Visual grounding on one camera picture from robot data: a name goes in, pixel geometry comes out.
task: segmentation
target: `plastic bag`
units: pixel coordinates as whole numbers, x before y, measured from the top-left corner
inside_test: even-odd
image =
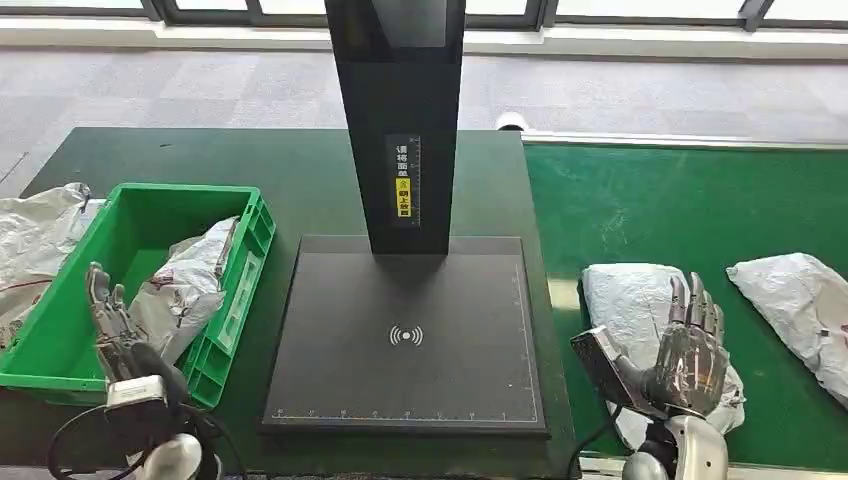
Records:
[[[236,217],[202,237],[173,245],[168,261],[141,285],[130,319],[165,361],[173,364],[224,303],[219,280],[227,264]]]
[[[848,408],[848,282],[804,253],[740,262],[727,276],[819,384]]]
[[[86,204],[87,193],[84,184],[69,183],[27,199],[0,199],[0,352],[103,206],[103,200]]]
[[[674,267],[619,263],[591,265],[583,270],[583,290],[592,325],[606,325],[615,341],[627,349],[633,364],[643,370],[653,367],[657,360],[660,337],[668,324],[672,276],[683,281],[688,299],[683,272]],[[736,370],[729,366],[721,401],[707,416],[718,431],[727,433],[745,421],[743,387]],[[610,412],[615,409],[610,403],[607,406]],[[625,445],[637,449],[645,441],[648,423],[646,417],[624,410],[616,429]]]

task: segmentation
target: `label sticker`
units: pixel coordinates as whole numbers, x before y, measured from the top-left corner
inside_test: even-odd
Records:
[[[386,153],[391,184],[392,225],[421,225],[421,136],[387,135]]]

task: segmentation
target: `black platform base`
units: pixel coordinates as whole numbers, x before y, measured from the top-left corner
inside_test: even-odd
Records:
[[[305,236],[288,298],[266,429],[546,434],[518,238]]]

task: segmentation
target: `gray carpet floor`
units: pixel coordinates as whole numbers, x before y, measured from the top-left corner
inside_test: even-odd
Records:
[[[848,142],[848,66],[467,56],[459,124]],[[329,52],[0,50],[0,197],[75,126],[346,126]]]

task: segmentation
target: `green mat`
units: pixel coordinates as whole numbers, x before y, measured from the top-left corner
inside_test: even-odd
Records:
[[[848,471],[848,411],[780,342],[725,267],[801,251],[848,276],[848,153],[528,145],[525,148],[578,438],[604,408],[568,340],[587,326],[569,296],[593,263],[697,271],[726,312],[745,383],[732,462]],[[622,455],[613,435],[593,445]]]

